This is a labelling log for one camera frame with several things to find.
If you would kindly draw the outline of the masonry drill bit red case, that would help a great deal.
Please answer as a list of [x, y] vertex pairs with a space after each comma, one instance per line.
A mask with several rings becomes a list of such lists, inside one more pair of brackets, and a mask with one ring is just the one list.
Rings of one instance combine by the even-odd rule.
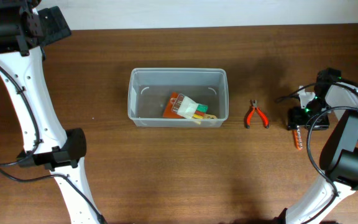
[[299, 129], [294, 129], [292, 131], [295, 147], [300, 151], [303, 149], [303, 142], [301, 139], [301, 132]]

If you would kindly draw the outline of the clear plastic container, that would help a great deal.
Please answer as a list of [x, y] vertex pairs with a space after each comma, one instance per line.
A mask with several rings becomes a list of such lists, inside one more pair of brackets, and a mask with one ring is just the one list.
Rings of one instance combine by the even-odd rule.
[[[207, 113], [216, 118], [164, 118], [173, 92], [207, 105]], [[138, 127], [218, 128], [229, 116], [226, 72], [220, 68], [135, 68], [129, 83], [127, 114]]]

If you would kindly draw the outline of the red scraper with wooden handle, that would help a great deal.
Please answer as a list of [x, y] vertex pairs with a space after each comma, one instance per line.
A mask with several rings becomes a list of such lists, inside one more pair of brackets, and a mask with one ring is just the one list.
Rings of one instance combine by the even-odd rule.
[[[180, 93], [176, 93], [176, 92], [173, 92], [170, 96], [170, 98], [174, 98], [176, 96], [178, 96], [178, 94]], [[181, 116], [179, 115], [176, 115], [176, 114], [173, 114], [172, 111], [171, 111], [171, 108], [172, 106], [170, 105], [170, 99], [165, 107], [165, 110], [163, 112], [163, 118], [172, 118], [172, 119], [185, 119], [185, 118], [182, 118]], [[217, 119], [217, 116], [213, 115], [213, 114], [208, 114], [206, 112], [205, 116], [204, 116], [204, 119]]]

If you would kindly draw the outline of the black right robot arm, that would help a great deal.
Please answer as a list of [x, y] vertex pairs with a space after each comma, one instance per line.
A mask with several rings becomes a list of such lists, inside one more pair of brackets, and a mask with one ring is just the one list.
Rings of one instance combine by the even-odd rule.
[[[311, 84], [289, 95], [300, 105], [288, 111], [288, 129], [296, 146], [306, 147], [308, 158], [319, 174], [296, 204], [285, 208], [274, 223], [324, 223], [324, 218], [346, 197], [358, 191], [358, 84], [342, 77], [341, 71], [326, 68]], [[329, 113], [338, 123], [324, 145], [319, 161], [311, 153], [313, 131], [329, 127]]]

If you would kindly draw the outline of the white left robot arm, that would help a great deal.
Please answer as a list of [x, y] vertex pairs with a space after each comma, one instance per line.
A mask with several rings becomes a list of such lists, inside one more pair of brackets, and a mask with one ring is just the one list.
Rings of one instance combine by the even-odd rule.
[[72, 223], [104, 223], [86, 178], [85, 133], [62, 127], [44, 77], [44, 48], [69, 37], [71, 30], [59, 7], [38, 6], [34, 0], [0, 1], [0, 77], [24, 142], [14, 164], [48, 170]]

